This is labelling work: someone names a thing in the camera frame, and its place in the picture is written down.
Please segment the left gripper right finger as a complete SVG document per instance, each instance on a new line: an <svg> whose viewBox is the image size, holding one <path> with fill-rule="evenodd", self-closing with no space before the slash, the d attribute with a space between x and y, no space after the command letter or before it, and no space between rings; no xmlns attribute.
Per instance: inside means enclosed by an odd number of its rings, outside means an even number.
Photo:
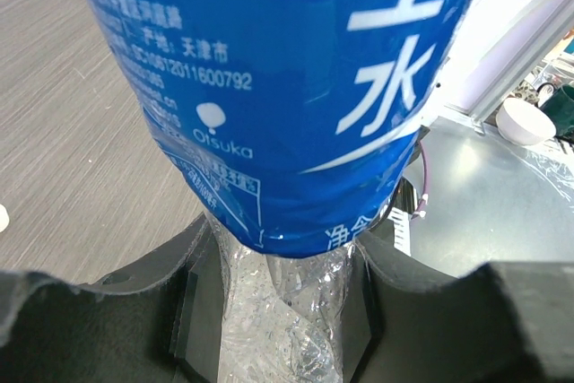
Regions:
<svg viewBox="0 0 574 383"><path fill-rule="evenodd" d="M346 381L572 381L572 264L492 262L456 278L370 232L352 263Z"/></svg>

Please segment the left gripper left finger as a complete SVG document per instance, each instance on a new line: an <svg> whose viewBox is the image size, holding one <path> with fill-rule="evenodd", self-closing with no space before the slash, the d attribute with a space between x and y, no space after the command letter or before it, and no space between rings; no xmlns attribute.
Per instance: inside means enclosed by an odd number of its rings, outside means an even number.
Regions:
<svg viewBox="0 0 574 383"><path fill-rule="evenodd" d="M1 379L214 382L224 298L204 216L95 283L3 271Z"/></svg>

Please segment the white bottle cap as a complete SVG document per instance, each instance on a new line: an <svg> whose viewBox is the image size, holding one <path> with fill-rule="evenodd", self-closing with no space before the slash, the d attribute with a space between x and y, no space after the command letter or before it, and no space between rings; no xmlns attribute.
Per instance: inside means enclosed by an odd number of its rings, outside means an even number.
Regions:
<svg viewBox="0 0 574 383"><path fill-rule="evenodd" d="M6 230L10 223L10 216L4 205L0 205L0 232Z"/></svg>

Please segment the blue label water bottle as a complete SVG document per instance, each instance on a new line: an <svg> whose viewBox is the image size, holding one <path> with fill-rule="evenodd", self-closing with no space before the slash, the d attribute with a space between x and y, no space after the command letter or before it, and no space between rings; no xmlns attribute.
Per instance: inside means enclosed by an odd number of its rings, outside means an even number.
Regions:
<svg viewBox="0 0 574 383"><path fill-rule="evenodd" d="M222 262L220 378L339 382L356 240L471 0L87 0Z"/></svg>

